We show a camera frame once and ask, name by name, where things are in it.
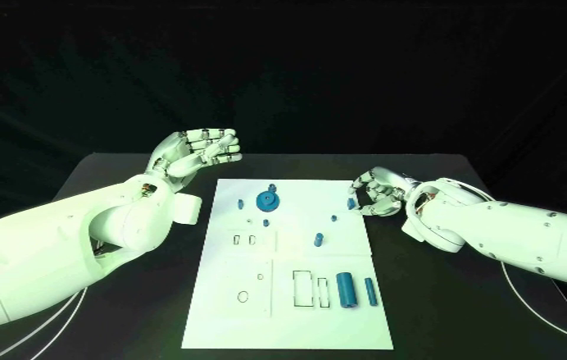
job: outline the table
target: table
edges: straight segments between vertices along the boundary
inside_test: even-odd
[[[57,199],[126,181],[143,172],[147,161],[147,154],[90,155]],[[352,180],[375,166],[419,180],[447,176],[484,188],[460,155],[248,154],[241,162],[202,170],[185,189],[204,198],[198,225],[175,224],[159,249],[90,287],[75,319],[41,359],[565,358],[567,336],[524,308],[500,264],[471,247],[452,254],[415,241],[401,230],[404,213],[366,218],[393,351],[182,349],[218,179]],[[60,307],[0,326],[0,348],[38,327]],[[31,358],[74,308],[3,360]]]

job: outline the small blue part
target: small blue part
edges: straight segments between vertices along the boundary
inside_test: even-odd
[[[355,293],[353,275],[350,272],[337,274],[337,286],[340,287],[340,306],[355,308],[359,305]]]
[[[375,292],[375,286],[373,286],[373,279],[366,278],[365,279],[365,285],[366,285],[366,292],[369,293],[369,301],[370,305],[376,307],[379,305],[379,300],[376,299],[376,292]]]
[[[316,242],[314,242],[314,244],[316,244],[316,247],[320,247],[323,245],[323,234],[322,233],[319,233],[316,235]]]
[[[278,197],[278,194],[275,192],[267,191],[258,195],[257,207],[264,212],[274,211],[280,205],[281,205],[281,198]]]

